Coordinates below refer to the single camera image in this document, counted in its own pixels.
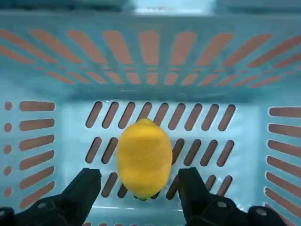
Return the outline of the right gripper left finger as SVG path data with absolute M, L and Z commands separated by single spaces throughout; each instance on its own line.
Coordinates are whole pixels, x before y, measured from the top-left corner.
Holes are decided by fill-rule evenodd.
M 19 213 L 1 207 L 2 226 L 81 226 L 101 190 L 99 169 L 83 168 L 62 193 L 37 200 Z

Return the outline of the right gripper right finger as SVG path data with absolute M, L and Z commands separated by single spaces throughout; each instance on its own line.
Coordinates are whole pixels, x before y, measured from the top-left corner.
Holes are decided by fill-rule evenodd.
M 187 226 L 285 226 L 272 209 L 241 211 L 229 198 L 211 194 L 195 167 L 178 171 L 178 193 Z

